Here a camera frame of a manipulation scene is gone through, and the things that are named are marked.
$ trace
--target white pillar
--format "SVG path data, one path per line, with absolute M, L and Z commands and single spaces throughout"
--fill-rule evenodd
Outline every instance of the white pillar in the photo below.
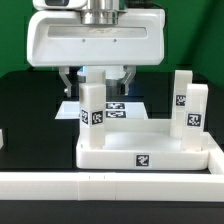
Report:
M 3 147 L 3 134 L 2 130 L 0 129 L 0 149 Z
M 201 151 L 201 134 L 204 129 L 208 87 L 204 84 L 187 85 L 185 122 L 181 148 Z
M 172 118 L 170 125 L 170 136 L 173 138 L 181 139 L 182 137 L 187 84 L 192 83 L 192 77 L 192 71 L 175 71 Z
M 80 84 L 80 143 L 85 149 L 105 145 L 106 86 L 100 83 Z

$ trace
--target white block edge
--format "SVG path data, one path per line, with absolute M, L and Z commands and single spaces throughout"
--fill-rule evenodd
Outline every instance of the white block edge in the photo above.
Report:
M 0 173 L 0 200 L 224 202 L 211 174 Z
M 3 142 L 3 133 L 2 130 L 0 129 L 0 149 L 3 147 L 4 142 Z

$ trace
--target black tabletop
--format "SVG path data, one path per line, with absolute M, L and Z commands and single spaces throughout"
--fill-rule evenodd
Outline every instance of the black tabletop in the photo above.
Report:
M 139 73 L 129 96 L 109 90 L 108 100 L 142 101 L 150 118 L 170 118 L 173 77 L 172 73 Z M 223 148 L 224 91 L 201 75 L 194 75 L 194 82 L 208 84 L 205 130 Z M 54 119 L 62 101 L 78 100 L 78 94 L 67 98 L 64 88 L 57 72 L 17 71 L 0 79 L 0 129 L 5 142 L 0 171 L 82 171 L 75 163 L 78 120 Z M 224 203 L 0 201 L 0 220 L 4 224 L 223 223 Z

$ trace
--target green wall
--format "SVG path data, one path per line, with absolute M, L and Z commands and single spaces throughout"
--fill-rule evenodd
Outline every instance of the green wall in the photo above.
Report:
M 154 0 L 167 9 L 165 58 L 138 71 L 193 69 L 224 88 L 224 0 Z M 2 1 L 0 7 L 0 77 L 26 69 L 26 35 L 34 13 L 32 0 Z

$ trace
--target white rectangular block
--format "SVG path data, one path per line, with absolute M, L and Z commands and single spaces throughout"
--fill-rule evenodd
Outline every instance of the white rectangular block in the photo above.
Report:
M 81 174 L 79 181 L 78 200 L 110 200 L 114 201 L 115 182 L 113 175 L 109 173 L 89 173 Z
M 202 149 L 201 135 L 204 129 L 207 97 L 207 85 L 188 84 L 182 149 L 196 151 Z
M 98 83 L 80 85 L 80 143 L 83 148 L 105 145 L 106 86 Z
M 0 200 L 78 200 L 78 174 L 0 173 Z
M 3 147 L 3 133 L 2 130 L 0 129 L 0 149 Z
M 173 108 L 170 126 L 170 136 L 181 138 L 184 126 L 184 111 L 186 103 L 187 84 L 192 83 L 193 73 L 187 70 L 176 70 L 173 93 Z

